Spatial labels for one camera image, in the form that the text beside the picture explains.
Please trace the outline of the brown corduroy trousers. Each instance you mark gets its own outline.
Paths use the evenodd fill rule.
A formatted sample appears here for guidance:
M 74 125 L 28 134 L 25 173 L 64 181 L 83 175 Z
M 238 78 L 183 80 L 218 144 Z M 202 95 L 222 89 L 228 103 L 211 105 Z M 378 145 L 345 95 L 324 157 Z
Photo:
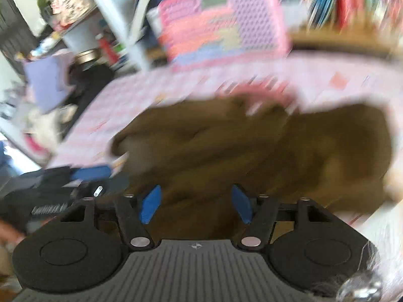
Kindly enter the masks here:
M 111 153 L 127 157 L 133 193 L 162 189 L 147 226 L 154 240 L 239 235 L 235 184 L 250 197 L 307 197 L 335 213 L 372 213 L 387 199 L 392 146 L 380 109 L 288 114 L 272 102 L 252 115 L 247 109 L 241 97 L 185 100 L 145 110 L 113 137 Z

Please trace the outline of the lilac folded cloth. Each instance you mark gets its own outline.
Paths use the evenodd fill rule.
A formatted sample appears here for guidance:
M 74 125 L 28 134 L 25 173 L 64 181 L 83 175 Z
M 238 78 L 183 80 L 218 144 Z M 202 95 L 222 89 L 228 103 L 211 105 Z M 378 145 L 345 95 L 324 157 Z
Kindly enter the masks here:
M 25 75 L 35 104 L 42 114 L 61 105 L 75 89 L 69 83 L 70 66 L 75 56 L 68 49 L 24 64 Z

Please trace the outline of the brass bowl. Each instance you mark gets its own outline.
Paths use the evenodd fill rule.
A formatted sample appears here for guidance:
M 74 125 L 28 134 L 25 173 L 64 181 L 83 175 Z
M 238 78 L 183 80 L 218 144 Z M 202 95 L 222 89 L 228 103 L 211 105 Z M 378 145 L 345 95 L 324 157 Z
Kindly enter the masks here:
M 75 64 L 83 65 L 89 62 L 97 61 L 101 57 L 101 53 L 98 48 L 93 48 L 87 51 L 83 51 L 75 55 Z

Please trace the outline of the pink checked desk mat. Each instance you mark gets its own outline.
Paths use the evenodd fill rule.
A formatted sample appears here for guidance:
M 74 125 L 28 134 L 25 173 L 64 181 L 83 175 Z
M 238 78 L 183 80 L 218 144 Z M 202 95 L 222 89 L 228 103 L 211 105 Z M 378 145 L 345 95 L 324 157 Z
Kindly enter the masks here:
M 350 104 L 380 109 L 389 126 L 392 146 L 391 163 L 383 179 L 387 194 L 384 202 L 402 200 L 402 64 L 360 55 L 297 52 L 285 59 L 236 62 L 184 72 L 161 67 L 116 79 L 87 107 L 58 147 L 51 166 L 108 164 L 123 170 L 127 157 L 114 156 L 111 142 L 142 112 L 185 100 L 227 97 L 243 98 L 248 115 L 269 102 L 288 114 Z M 371 213 L 336 214 L 354 221 Z

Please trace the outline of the pink learning keyboard toy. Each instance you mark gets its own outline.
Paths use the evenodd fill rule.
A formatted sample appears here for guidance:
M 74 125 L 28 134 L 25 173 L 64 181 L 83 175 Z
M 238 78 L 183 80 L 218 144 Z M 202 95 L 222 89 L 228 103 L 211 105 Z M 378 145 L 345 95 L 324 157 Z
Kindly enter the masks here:
M 160 43 L 179 69 L 290 52 L 279 0 L 162 0 L 158 13 Z

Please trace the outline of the white shelf post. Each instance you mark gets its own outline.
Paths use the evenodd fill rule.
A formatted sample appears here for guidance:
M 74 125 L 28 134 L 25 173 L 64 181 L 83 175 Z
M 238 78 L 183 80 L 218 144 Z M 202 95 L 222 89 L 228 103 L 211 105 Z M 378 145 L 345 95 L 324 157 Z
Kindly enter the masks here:
M 138 71 L 150 70 L 152 62 L 146 56 L 141 43 L 129 40 L 129 31 L 134 16 L 133 0 L 94 0 L 101 14 L 120 43 L 126 48 L 128 62 Z

